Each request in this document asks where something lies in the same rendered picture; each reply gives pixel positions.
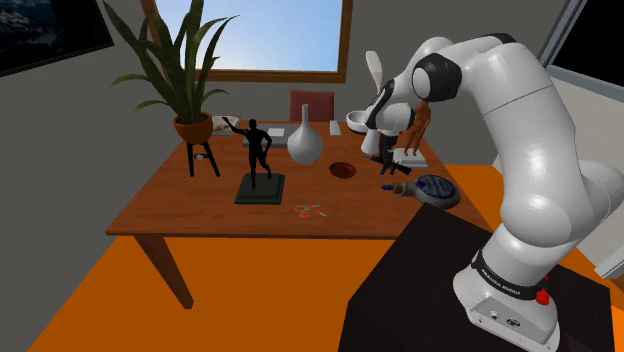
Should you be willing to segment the orange human figure statue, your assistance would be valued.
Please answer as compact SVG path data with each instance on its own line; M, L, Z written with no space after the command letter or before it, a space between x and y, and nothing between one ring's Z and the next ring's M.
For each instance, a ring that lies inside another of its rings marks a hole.
M415 120L413 125L404 132L406 135L404 148L395 148L393 150L393 161L398 164L401 164L404 160L410 162L417 156L422 138L431 121L431 108L427 102L422 101L413 108L413 112L415 113Z

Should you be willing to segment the dark red small bowl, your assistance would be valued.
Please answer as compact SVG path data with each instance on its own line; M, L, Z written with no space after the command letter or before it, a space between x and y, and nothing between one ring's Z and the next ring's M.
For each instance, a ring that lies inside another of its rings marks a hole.
M348 162L334 162L329 167L330 173L340 179L349 179L353 177L357 169Z

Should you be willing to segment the blue and white flat flask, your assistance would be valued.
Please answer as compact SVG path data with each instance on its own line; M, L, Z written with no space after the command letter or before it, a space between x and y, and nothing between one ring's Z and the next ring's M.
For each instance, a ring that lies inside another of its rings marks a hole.
M382 185L381 188L402 197L413 197L421 203L443 210L456 206L461 200L460 191L453 182L433 174L421 175L411 182L393 182Z

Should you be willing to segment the white tall slender sculpture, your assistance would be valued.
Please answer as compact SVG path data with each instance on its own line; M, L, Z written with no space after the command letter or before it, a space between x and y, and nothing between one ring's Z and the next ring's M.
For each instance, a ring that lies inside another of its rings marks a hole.
M365 53L366 63L373 78L377 92L381 91L383 69L378 54L375 51L369 50Z

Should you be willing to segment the grey round long-necked vase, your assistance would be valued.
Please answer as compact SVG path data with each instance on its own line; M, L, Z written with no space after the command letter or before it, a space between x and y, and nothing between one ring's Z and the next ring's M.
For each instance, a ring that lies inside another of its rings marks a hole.
M301 107L301 124L289 136L287 149L291 158L302 165L313 164L323 151L322 137L309 124L307 104Z

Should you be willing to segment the red chair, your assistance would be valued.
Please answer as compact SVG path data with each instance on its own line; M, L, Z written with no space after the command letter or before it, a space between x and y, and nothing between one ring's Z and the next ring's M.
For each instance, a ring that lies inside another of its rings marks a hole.
M301 91L290 92L289 120L302 120L302 106L308 106L309 122L329 122L334 119L334 93L332 91Z

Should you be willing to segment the grey flat laptop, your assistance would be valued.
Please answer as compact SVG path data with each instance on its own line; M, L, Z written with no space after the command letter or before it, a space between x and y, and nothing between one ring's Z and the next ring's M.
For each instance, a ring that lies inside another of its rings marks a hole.
M267 132L272 139L272 148L286 148L288 138L299 128L298 124L259 123L259 130Z

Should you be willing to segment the black human figure statue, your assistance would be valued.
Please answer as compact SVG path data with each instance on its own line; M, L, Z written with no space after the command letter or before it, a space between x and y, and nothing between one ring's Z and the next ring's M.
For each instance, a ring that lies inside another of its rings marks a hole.
M227 117L223 120L233 132L243 135L248 144L250 172L243 176L234 203L279 205L282 202L285 178L282 174L273 174L267 163L272 138L257 127L255 119L249 121L247 129L235 127Z

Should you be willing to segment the book with pale cover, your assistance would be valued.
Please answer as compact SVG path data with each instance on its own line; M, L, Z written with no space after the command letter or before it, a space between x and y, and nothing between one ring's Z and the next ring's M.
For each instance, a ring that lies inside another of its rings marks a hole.
M240 123L239 116L213 116L213 136L232 136L235 132L230 126L238 127Z

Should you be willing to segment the wooden framed window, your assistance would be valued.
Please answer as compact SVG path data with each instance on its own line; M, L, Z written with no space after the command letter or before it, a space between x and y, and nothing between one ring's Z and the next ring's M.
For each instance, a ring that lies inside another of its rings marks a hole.
M211 81L344 83L354 0L204 0L202 20L231 18Z

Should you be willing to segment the brown wooden table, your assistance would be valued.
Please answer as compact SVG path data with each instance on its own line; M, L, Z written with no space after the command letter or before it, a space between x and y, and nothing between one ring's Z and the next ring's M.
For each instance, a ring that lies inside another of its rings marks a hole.
M189 309L193 298L167 246L168 237L394 239L421 205L381 186L402 180L401 173L379 174L378 164L364 158L362 138L344 128L331 136L326 122L313 128L323 138L323 152L311 165L292 160L284 148L271 148L268 162L285 176L279 205L240 205L234 199L248 171L241 136L210 140L221 176L210 162L201 162L189 175L186 145L180 144L107 228L109 235L136 239L180 304ZM334 162L356 169L349 179L333 176ZM305 218L296 205L319 204L326 217Z

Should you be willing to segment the black plant stool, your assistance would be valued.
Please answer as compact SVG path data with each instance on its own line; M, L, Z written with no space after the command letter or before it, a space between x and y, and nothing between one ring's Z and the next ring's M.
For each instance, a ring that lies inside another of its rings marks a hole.
M218 169L216 160L214 158L214 155L212 153L212 150L210 148L209 142L205 141L201 143L201 146L204 148L204 153L200 153L200 156L202 156L204 159L208 159L210 161L210 164L214 170L214 173L217 177L220 177L220 171ZM196 154L193 152L193 147L194 145L192 143L187 142L186 143L186 149L187 149L187 158L188 158L188 166L189 166L189 175L191 177L193 177L195 175L195 169L194 169L194 160L196 159Z

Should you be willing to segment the green plant in brown pot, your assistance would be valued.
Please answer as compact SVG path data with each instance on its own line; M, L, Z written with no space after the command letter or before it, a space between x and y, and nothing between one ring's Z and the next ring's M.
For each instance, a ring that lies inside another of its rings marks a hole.
M204 0L191 0L176 36L158 10L150 8L140 31L134 33L109 5L104 9L116 31L137 55L143 72L116 78L117 85L131 80L150 83L158 99L139 103L136 112L162 104L175 113L173 121L178 135L191 145L207 142L213 134L212 116L203 110L204 102L222 89L206 89L206 81L217 60L217 43L230 18L217 18L202 23Z

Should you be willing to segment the white furniture piece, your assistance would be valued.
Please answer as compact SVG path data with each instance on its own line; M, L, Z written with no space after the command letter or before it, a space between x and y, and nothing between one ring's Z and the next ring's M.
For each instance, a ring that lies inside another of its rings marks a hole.
M602 261L594 271L602 279L617 279L624 274L624 245Z

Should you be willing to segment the dark wall picture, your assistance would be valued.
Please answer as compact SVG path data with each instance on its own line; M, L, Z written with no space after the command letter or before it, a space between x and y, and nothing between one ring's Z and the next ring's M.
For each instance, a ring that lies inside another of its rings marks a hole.
M0 0L0 77L113 45L96 0Z

